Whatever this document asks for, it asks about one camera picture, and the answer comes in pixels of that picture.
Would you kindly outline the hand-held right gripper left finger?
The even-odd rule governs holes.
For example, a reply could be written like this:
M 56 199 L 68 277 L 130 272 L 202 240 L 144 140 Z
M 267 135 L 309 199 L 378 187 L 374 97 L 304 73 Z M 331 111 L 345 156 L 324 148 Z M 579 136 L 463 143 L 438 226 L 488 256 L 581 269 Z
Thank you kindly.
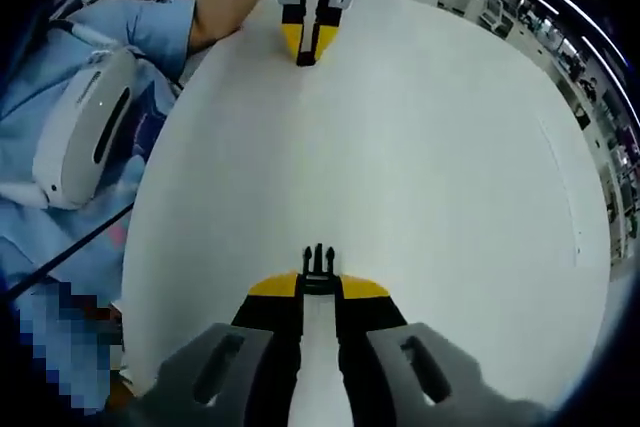
M 231 323 L 212 325 L 161 364 L 125 425 L 287 425 L 301 366 L 298 280 L 290 272 L 251 287 Z

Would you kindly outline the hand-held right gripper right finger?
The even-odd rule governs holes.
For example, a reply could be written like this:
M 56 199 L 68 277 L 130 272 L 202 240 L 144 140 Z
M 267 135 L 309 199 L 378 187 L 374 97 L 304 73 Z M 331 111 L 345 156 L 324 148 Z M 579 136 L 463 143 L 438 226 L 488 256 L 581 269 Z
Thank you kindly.
M 405 320 L 378 283 L 343 275 L 338 363 L 356 426 L 543 426 L 550 411 L 490 387 L 478 361 Z

